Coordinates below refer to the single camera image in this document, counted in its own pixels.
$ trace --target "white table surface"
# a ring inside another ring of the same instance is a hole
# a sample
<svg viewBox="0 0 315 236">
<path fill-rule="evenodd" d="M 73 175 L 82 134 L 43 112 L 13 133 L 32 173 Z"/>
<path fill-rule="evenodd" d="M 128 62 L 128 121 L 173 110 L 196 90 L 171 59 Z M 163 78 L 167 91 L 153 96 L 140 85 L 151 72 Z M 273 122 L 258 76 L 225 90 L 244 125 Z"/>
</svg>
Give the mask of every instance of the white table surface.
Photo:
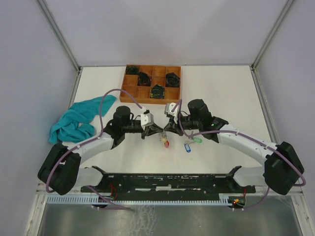
<svg viewBox="0 0 315 236">
<path fill-rule="evenodd" d="M 121 88 L 125 67 L 85 67 L 81 75 L 75 102 L 103 96 L 108 90 Z M 121 103 L 120 92 L 111 93 L 117 101 L 103 117 L 106 124 L 118 106 L 129 106 L 136 115 L 135 104 Z M 213 116 L 229 121 L 243 132 L 270 141 L 256 89 L 248 66 L 183 66 L 182 110 L 187 104 L 202 98 Z M 155 123 L 164 127 L 168 118 L 165 105 L 143 104 L 154 115 Z M 91 123 L 100 130 L 99 116 Z M 235 166 L 259 164 L 241 152 L 203 138 L 192 144 L 191 152 L 184 148 L 186 137 L 168 133 L 170 147 L 165 148 L 159 135 L 141 139 L 140 134 L 126 134 L 115 149 L 98 154 L 81 167 L 99 166 L 106 172 L 124 173 L 228 173 Z"/>
</svg>

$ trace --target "green key tag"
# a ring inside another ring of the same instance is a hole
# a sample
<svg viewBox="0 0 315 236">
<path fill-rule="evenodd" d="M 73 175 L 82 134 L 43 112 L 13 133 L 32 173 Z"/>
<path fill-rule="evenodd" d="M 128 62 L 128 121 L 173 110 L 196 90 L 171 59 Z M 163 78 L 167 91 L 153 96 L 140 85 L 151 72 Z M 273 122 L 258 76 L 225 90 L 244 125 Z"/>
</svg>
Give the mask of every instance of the green key tag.
<svg viewBox="0 0 315 236">
<path fill-rule="evenodd" d="M 192 139 L 195 143 L 202 143 L 202 139 L 193 137 Z"/>
</svg>

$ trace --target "teal towel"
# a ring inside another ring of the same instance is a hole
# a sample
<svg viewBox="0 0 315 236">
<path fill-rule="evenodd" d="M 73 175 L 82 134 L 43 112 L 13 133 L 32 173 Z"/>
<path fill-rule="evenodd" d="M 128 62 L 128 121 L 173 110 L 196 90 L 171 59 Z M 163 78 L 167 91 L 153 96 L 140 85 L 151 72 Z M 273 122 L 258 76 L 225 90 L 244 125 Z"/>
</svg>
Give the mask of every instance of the teal towel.
<svg viewBox="0 0 315 236">
<path fill-rule="evenodd" d="M 58 139 L 63 142 L 78 143 L 92 137 L 95 134 L 95 128 L 89 123 L 99 114 L 101 100 L 102 97 L 97 97 L 74 103 L 51 128 L 49 142 L 56 144 Z M 115 101 L 116 97 L 113 95 L 105 97 L 102 105 L 102 116 L 108 112 Z"/>
</svg>

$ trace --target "white wall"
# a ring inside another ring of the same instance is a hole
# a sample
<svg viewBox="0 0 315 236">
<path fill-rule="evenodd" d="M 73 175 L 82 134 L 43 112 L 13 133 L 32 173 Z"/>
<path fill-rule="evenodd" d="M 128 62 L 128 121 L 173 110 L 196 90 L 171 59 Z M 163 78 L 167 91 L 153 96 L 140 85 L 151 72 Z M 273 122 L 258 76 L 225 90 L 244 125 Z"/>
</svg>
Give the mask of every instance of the white wall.
<svg viewBox="0 0 315 236">
<path fill-rule="evenodd" d="M 78 63 L 251 64 L 286 0 L 46 0 Z"/>
<path fill-rule="evenodd" d="M 293 144 L 305 168 L 303 188 L 315 216 L 315 1 L 296 1 L 259 67 L 281 140 Z"/>
<path fill-rule="evenodd" d="M 34 0 L 0 3 L 0 235 L 24 232 L 75 70 Z"/>
</svg>

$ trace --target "metal frame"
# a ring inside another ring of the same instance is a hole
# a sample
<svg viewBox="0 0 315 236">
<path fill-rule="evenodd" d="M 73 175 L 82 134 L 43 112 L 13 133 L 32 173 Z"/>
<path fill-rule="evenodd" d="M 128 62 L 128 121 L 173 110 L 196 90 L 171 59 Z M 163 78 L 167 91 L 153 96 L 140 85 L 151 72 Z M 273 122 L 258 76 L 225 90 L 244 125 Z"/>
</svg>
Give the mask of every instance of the metal frame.
<svg viewBox="0 0 315 236">
<path fill-rule="evenodd" d="M 265 121 L 266 121 L 267 129 L 268 129 L 269 136 L 270 136 L 270 140 L 272 142 L 278 144 L 280 142 L 280 140 L 279 140 L 279 138 L 277 136 L 277 131 L 276 131 L 273 119 L 271 117 L 270 109 L 269 109 L 268 104 L 267 104 L 267 99 L 265 97 L 265 93 L 264 93 L 264 90 L 263 90 L 263 86 L 262 86 L 262 84 L 260 82 L 260 78 L 259 78 L 258 72 L 253 67 L 250 67 L 250 68 L 251 68 L 251 73 L 252 73 L 252 78 L 253 78 L 253 81 L 254 81 L 254 84 L 255 84 L 255 88 L 256 88 L 256 91 L 257 91 L 258 99 L 259 99 L 259 102 L 260 102 L 260 106 L 261 106 L 261 109 L 262 109 L 262 113 L 263 113 Z"/>
<path fill-rule="evenodd" d="M 73 67 L 77 71 L 76 78 L 73 85 L 73 90 L 71 93 L 70 101 L 69 101 L 69 107 L 73 104 L 74 98 L 78 89 L 78 85 L 80 82 L 81 74 L 82 74 L 82 68 L 76 61 L 73 53 L 71 52 L 69 46 L 67 45 L 67 42 L 65 38 L 63 37 L 61 31 L 59 30 L 59 27 L 56 24 L 56 21 L 53 18 L 52 13 L 50 12 L 47 3 L 45 0 L 35 0 L 42 11 L 44 17 L 46 18 L 50 28 L 52 29 L 53 33 L 55 34 L 57 40 L 59 41 L 61 47 L 67 54 L 68 58 L 70 59 Z M 266 51 L 270 47 L 273 39 L 275 38 L 276 34 L 278 33 L 279 29 L 281 28 L 283 22 L 285 21 L 289 11 L 294 6 L 294 3 L 296 0 L 288 0 L 283 7 L 279 17 L 277 18 L 276 22 L 274 23 L 273 27 L 271 28 L 270 32 L 268 33 L 262 47 L 260 48 L 255 60 L 253 61 L 252 65 L 250 66 L 253 81 L 256 87 L 257 95 L 259 98 L 259 102 L 263 111 L 263 115 L 266 121 L 266 125 L 268 128 L 268 132 L 271 138 L 272 142 L 279 142 L 279 138 L 277 136 L 277 131 L 274 126 L 274 122 L 271 116 L 271 112 L 268 107 L 268 103 L 265 97 L 265 93 L 263 91 L 263 86 L 261 84 L 259 74 L 257 71 L 257 68 L 259 67 L 263 56 L 265 55 Z M 212 64 L 212 65 L 230 65 L 230 64 Z M 255 195 L 262 195 L 265 189 L 258 188 L 257 193 Z M 85 193 L 81 193 L 80 190 L 73 190 L 71 191 L 72 194 L 77 195 L 85 195 Z M 301 227 L 301 230 L 303 232 L 303 235 L 306 236 L 315 236 L 315 227 L 314 222 L 311 218 L 311 214 L 308 210 L 308 207 L 306 205 L 306 201 L 304 198 L 304 195 L 301 191 L 301 188 L 294 188 L 290 192 L 292 195 L 292 201 L 294 204 L 294 209 L 297 214 L 297 218 Z M 41 218 L 44 212 L 44 208 L 47 202 L 47 194 L 45 194 L 43 184 L 39 184 L 39 188 L 37 189 L 37 194 L 35 196 L 32 210 L 30 213 L 30 218 L 28 220 L 28 224 L 26 227 L 25 235 L 37 235 Z"/>
<path fill-rule="evenodd" d="M 80 69 L 80 71 L 77 71 L 77 74 L 76 74 L 76 77 L 75 77 L 75 81 L 74 81 L 74 84 L 73 84 L 71 97 L 70 97 L 69 104 L 68 104 L 68 108 L 70 108 L 72 106 L 73 102 L 74 102 L 74 98 L 75 98 L 75 95 L 76 95 L 78 87 L 79 87 L 79 83 L 80 83 L 80 79 L 81 79 L 81 75 L 82 75 L 82 70 L 83 69 Z"/>
<path fill-rule="evenodd" d="M 283 7 L 279 17 L 277 18 L 275 24 L 273 25 L 272 29 L 270 30 L 269 34 L 267 35 L 267 38 L 265 39 L 262 47 L 260 48 L 255 60 L 252 63 L 252 68 L 256 69 L 258 68 L 259 64 L 261 63 L 261 60 L 263 56 L 265 55 L 266 51 L 268 50 L 272 40 L 278 33 L 281 25 L 283 24 L 284 20 L 286 19 L 289 11 L 292 9 L 294 3 L 296 0 L 288 0 Z"/>
<path fill-rule="evenodd" d="M 63 48 L 64 52 L 70 59 L 73 67 L 76 69 L 76 71 L 80 70 L 80 66 L 77 63 L 76 59 L 73 56 L 73 53 L 71 52 L 70 48 L 67 45 L 67 42 L 65 41 L 60 29 L 58 28 L 56 21 L 53 18 L 53 15 L 48 9 L 48 5 L 45 2 L 45 0 L 35 0 L 42 11 L 43 15 L 45 16 L 50 28 L 52 29 L 54 35 L 56 36 L 57 40 L 59 41 L 61 47 Z"/>
<path fill-rule="evenodd" d="M 203 66 L 203 65 L 211 65 L 211 66 L 251 66 L 252 63 L 209 63 L 209 64 L 169 64 L 169 65 L 177 65 L 177 66 Z M 121 65 L 82 65 L 81 67 L 118 67 L 118 66 L 126 66 L 125 64 Z"/>
</svg>

